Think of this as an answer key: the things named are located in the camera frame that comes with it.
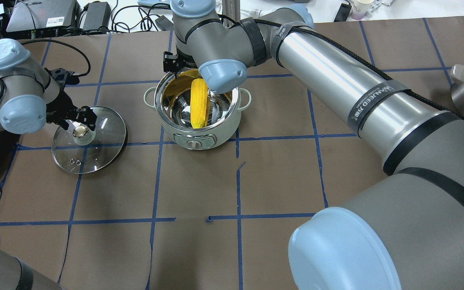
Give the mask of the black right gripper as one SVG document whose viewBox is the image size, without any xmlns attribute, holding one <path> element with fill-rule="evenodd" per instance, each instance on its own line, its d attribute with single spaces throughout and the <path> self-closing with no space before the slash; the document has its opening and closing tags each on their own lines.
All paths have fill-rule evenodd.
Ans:
<svg viewBox="0 0 464 290">
<path fill-rule="evenodd" d="M 191 62 L 189 58 L 171 52 L 163 53 L 163 71 L 166 74 L 171 73 L 177 78 L 180 72 L 195 68 L 197 68 L 197 65 Z"/>
</svg>

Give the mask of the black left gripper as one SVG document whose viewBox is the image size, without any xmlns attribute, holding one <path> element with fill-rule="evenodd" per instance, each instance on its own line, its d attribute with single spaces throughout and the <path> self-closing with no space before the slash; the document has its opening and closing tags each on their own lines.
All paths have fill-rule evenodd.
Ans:
<svg viewBox="0 0 464 290">
<path fill-rule="evenodd" d="M 71 98 L 65 92 L 66 85 L 77 85 L 80 83 L 79 76 L 73 71 L 64 68 L 54 68 L 46 71 L 50 77 L 59 85 L 58 96 L 46 104 L 46 123 L 59 125 L 63 130 L 68 130 L 68 120 L 75 121 L 95 131 L 97 115 L 89 106 L 76 107 Z"/>
</svg>

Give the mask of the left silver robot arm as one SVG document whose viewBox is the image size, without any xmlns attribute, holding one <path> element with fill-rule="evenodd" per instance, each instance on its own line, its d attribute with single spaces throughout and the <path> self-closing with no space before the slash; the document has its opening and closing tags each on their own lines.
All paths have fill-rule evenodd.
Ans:
<svg viewBox="0 0 464 290">
<path fill-rule="evenodd" d="M 95 130 L 96 114 L 77 108 L 53 72 L 14 39 L 0 39 L 0 132 L 27 134 L 46 123 L 75 121 Z M 0 290 L 61 290 L 62 286 L 0 249 Z"/>
</svg>

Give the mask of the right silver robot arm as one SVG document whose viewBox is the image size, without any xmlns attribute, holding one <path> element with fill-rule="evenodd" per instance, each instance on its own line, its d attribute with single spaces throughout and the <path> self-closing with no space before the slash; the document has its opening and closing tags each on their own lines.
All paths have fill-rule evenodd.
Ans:
<svg viewBox="0 0 464 290">
<path fill-rule="evenodd" d="M 224 28 L 213 0 L 170 0 L 177 57 L 215 93 L 273 59 L 381 158 L 385 179 L 296 228 L 299 290 L 464 290 L 464 118 L 320 35 L 293 4 Z"/>
</svg>

